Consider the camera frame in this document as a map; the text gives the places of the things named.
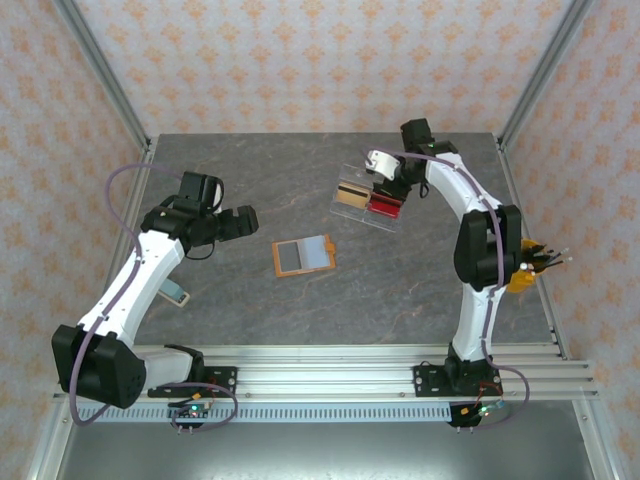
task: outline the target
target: gray stone table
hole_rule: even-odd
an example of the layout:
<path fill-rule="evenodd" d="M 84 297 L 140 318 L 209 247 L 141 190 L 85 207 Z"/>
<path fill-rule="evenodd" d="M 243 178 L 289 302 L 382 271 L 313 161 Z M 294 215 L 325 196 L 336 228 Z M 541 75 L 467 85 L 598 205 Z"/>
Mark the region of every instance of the gray stone table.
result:
<path fill-rule="evenodd" d="M 459 148 L 492 195 L 509 191 L 490 134 L 437 135 Z M 259 231 L 216 244 L 207 261 L 185 260 L 170 276 L 191 293 L 180 309 L 158 297 L 137 343 L 323 345 L 448 343 L 461 284 L 453 268 L 458 222 L 435 189 L 412 192 L 400 231 L 389 233 L 329 212 L 342 164 L 362 165 L 363 146 L 401 148 L 399 134 L 162 135 L 154 163 L 224 180 L 223 206 L 253 205 Z M 141 212 L 176 193 L 151 173 Z M 329 234 L 334 270 L 276 278 L 271 243 Z M 191 255 L 206 254 L 206 248 Z M 549 341 L 535 288 L 503 297 L 497 342 Z"/>

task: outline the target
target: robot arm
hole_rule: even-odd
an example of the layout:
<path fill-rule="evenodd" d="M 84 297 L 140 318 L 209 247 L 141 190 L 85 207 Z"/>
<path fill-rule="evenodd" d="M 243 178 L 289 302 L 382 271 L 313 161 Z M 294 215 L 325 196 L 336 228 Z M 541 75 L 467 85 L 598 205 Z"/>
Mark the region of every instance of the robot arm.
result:
<path fill-rule="evenodd" d="M 133 345 L 140 322 L 162 283 L 192 247 L 212 245 L 258 229 L 255 210 L 250 206 L 221 211 L 222 182 L 208 175 L 185 172 L 178 195 L 169 197 L 149 212 L 139 235 L 142 257 L 134 251 L 98 303 L 73 328 L 61 325 L 52 338 L 56 367 L 62 389 L 69 391 L 71 372 L 80 344 L 112 305 L 90 341 L 78 376 L 78 395 L 108 405 L 127 408 L 144 390 L 167 383 L 202 381 L 199 352 L 167 345 L 136 356 Z M 133 268 L 138 272 L 121 297 L 118 291 Z"/>
<path fill-rule="evenodd" d="M 494 370 L 486 362 L 482 348 L 491 355 L 491 333 L 497 306 L 520 266 L 521 216 L 513 205 L 502 205 L 489 195 L 464 166 L 450 142 L 436 142 L 426 119 L 412 120 L 402 126 L 406 152 L 370 151 L 366 167 L 383 177 L 374 184 L 374 192 L 404 202 L 412 186 L 433 185 L 452 207 L 460 222 L 454 253 L 454 265 L 463 283 L 460 322 L 445 364 L 454 393 L 478 392 L 478 377 L 493 378 Z M 415 158 L 428 156 L 430 159 Z M 500 225 L 502 256 L 498 258 L 491 214 Z M 502 263 L 504 279 L 498 285 L 498 265 Z M 466 385 L 461 377 L 469 371 L 475 383 Z"/>

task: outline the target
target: clear plastic box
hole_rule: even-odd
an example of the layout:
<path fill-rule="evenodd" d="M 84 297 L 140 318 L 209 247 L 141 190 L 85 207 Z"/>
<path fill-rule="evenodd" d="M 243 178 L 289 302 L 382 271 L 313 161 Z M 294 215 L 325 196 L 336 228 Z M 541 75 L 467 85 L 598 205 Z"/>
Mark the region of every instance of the clear plastic box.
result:
<path fill-rule="evenodd" d="M 343 217 L 356 220 L 358 222 L 366 223 L 373 227 L 381 228 L 389 232 L 396 232 L 400 228 L 400 218 L 402 217 L 402 209 L 398 218 L 387 217 L 379 213 L 370 212 L 367 209 L 357 208 L 346 203 L 341 203 L 336 200 L 338 193 L 338 185 L 342 182 L 350 183 L 359 187 L 366 188 L 368 190 L 373 189 L 373 182 L 381 181 L 382 177 L 379 175 L 371 175 L 367 173 L 364 168 L 352 167 L 351 165 L 343 165 L 340 169 L 340 176 L 336 184 L 336 190 L 333 193 L 333 201 L 331 202 L 331 213 L 341 215 Z"/>

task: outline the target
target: red object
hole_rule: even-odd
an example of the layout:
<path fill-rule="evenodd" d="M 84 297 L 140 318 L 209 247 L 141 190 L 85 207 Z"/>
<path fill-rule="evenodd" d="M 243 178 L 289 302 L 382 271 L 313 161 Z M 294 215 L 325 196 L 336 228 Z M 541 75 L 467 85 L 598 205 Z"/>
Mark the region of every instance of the red object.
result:
<path fill-rule="evenodd" d="M 387 217 L 398 218 L 398 215 L 400 215 L 400 207 L 402 207 L 401 201 L 385 197 L 378 193 L 372 193 L 367 210 Z"/>

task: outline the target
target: orange floral pattern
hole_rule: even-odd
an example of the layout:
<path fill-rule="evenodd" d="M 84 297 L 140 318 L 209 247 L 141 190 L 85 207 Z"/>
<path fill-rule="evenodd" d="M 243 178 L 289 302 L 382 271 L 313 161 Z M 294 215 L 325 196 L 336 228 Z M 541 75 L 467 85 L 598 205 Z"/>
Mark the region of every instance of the orange floral pattern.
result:
<path fill-rule="evenodd" d="M 53 2 L 5 2 L 0 31 L 0 465 L 17 479 L 55 388 L 51 335 L 103 286 L 117 233 L 104 181 L 138 149 Z M 128 186 L 114 190 L 118 208 Z"/>
<path fill-rule="evenodd" d="M 596 380 L 607 387 L 617 446 L 636 473 L 639 26 L 640 10 L 625 0 L 596 2 L 509 151 L 536 238 L 573 252 L 573 263 L 548 281 L 572 354 L 594 360 Z"/>
<path fill-rule="evenodd" d="M 437 131 L 497 133 L 571 2 L 78 3 L 158 135 L 395 132 L 425 115 Z"/>

